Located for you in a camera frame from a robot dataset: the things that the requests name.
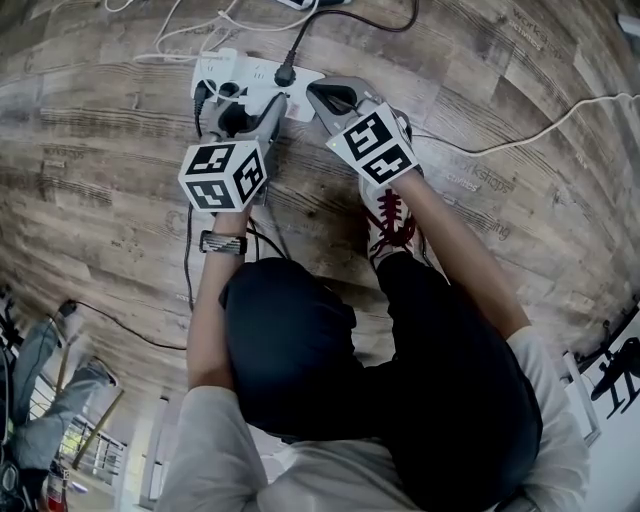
wooden floor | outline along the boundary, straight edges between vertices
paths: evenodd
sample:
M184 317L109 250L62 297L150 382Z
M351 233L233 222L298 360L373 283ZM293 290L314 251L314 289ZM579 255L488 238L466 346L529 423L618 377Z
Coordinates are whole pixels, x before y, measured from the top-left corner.
M60 2L0 3L0 281L40 310L82 299L158 342L184 346L187 200L177 173L196 142L193 65L132 61L152 50L172 0L134 0L119 14L96 0ZM349 9L399 25L409 4L355 0ZM623 2L420 4L405 34L325 17L298 64L367 79L416 131L472 149L534 134L580 99L640 92L614 17L631 13ZM170 29L226 5L184 0ZM274 0L244 0L235 16L282 25L300 14ZM169 48L197 49L203 32ZM227 45L281 60L295 35L240 31ZM324 147L326 138L317 120L287 124L270 211L256 217L356 306L354 339L375 361L392 352L391 323L363 257L356 177ZM640 287L639 143L638 109L625 100L586 106L531 146L479 159L426 140L414 147L429 182L494 251L559 352L593 347L602 321ZM196 214L196 238L209 223ZM191 268L197 284L195 245ZM184 353L83 315L130 407L160 386L184 389Z

gray sleeve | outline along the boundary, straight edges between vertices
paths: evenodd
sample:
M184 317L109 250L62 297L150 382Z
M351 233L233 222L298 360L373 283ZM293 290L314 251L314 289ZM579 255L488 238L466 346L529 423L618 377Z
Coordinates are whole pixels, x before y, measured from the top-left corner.
M260 456L232 391L199 387L187 394L178 443L157 512L254 509L267 485Z
M589 450L569 398L533 327L520 329L508 343L531 381L543 422L540 452L523 482L525 494L544 512L579 511L589 482Z

red laces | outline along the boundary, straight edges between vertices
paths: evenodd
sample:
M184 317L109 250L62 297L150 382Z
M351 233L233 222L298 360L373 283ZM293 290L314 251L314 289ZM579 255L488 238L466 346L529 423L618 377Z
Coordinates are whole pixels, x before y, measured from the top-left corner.
M371 246L371 252L377 255L386 245L404 247L406 249L406 245L411 241L416 230L416 222L413 216L410 215L405 219L404 224L396 231L394 229L396 221L402 220L402 211L400 209L402 200L400 196L395 194L393 190L387 189L384 196L378 198L378 202L380 203L378 208L382 212L382 220L367 210L367 217L382 231L382 238Z

wristwatch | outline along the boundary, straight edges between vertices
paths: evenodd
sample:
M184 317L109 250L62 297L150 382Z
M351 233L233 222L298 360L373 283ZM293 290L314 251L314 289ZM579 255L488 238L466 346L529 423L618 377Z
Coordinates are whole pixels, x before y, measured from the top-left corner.
M200 252L223 252L241 256L247 253L247 238L203 231L200 233Z

white power strip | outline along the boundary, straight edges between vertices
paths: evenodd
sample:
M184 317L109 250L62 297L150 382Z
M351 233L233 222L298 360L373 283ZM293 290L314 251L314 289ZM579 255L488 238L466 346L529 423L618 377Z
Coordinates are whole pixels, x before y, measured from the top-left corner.
M197 63L191 81L191 97L201 80L213 80L216 90L227 82L237 84L240 89L247 88L247 95L241 96L249 115L260 115L279 92L287 94L287 113L289 119L305 123L313 119L315 110L307 100L307 86L325 75L317 71L294 67L296 81L290 87L278 87L273 81L280 62L256 57L248 57L233 48L221 48L217 52L204 52Z

